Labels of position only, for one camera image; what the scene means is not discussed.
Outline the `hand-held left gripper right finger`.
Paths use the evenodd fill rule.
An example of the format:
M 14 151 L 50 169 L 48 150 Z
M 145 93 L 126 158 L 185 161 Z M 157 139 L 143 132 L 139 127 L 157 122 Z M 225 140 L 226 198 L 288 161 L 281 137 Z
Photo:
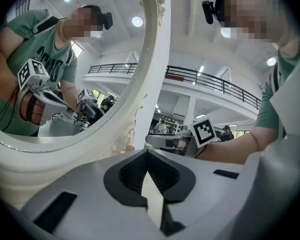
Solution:
M 147 171 L 163 196 L 160 228 L 154 224 L 147 240 L 165 240 L 189 229 L 211 210 L 234 203 L 230 191 L 248 189 L 250 160 L 245 164 L 212 162 L 148 150 Z

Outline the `person's right forearm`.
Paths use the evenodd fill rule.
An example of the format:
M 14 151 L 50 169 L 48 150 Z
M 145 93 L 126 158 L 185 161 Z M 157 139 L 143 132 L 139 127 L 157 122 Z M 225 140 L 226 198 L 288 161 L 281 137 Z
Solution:
M 249 155 L 262 152 L 278 139 L 278 131 L 265 127 L 254 127 L 238 138 L 225 142 L 212 142 L 196 157 L 199 160 L 245 164 Z

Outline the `person's right hand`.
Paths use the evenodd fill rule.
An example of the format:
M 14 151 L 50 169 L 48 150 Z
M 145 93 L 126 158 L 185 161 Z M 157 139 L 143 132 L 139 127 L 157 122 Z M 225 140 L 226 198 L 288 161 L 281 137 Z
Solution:
M 191 141 L 190 138 L 174 139 L 173 146 L 175 149 L 187 150 L 189 147 L 190 141 Z

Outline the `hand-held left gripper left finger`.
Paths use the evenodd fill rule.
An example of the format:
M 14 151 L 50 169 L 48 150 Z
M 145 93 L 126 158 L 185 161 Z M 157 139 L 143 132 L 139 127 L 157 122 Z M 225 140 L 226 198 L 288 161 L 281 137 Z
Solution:
M 21 213 L 51 240 L 163 240 L 141 194 L 147 154 L 80 165 L 35 194 Z

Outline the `white ornate vanity mirror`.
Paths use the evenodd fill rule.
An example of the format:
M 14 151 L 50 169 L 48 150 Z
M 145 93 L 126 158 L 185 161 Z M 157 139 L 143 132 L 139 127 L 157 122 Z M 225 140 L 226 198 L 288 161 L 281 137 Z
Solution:
M 171 0 L 139 0 L 145 13 L 145 35 L 136 70 L 112 109 L 75 136 L 33 143 L 0 131 L 0 199 L 21 209 L 35 194 L 83 164 L 118 157 L 130 130 L 142 147 L 148 119 L 168 65 Z

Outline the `black mezzanine railing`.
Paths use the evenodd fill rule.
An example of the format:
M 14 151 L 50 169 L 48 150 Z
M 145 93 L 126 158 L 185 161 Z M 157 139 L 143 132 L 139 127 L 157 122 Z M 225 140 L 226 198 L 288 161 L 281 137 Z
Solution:
M 207 73 L 197 72 L 193 69 L 184 67 L 168 65 L 166 67 L 164 78 L 210 88 L 222 94 L 237 98 L 243 103 L 253 106 L 257 110 L 261 107 L 261 100 L 255 95 L 227 80 Z

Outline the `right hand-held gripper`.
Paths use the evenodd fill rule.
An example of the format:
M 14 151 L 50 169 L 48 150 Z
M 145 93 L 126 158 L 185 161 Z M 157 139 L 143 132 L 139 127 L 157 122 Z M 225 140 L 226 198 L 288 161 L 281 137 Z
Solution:
M 191 139 L 187 150 L 175 149 L 174 139 Z M 215 129 L 210 119 L 205 116 L 203 119 L 190 125 L 184 125 L 177 134 L 148 134 L 145 142 L 153 147 L 169 150 L 181 150 L 185 157 L 199 156 L 211 142 L 217 140 Z

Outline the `person's green shirt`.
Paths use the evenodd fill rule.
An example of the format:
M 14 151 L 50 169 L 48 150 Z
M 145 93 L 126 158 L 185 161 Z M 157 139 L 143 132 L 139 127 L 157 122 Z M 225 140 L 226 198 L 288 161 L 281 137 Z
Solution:
M 295 58 L 278 54 L 264 84 L 255 126 L 277 130 L 280 139 L 300 135 L 300 53 Z

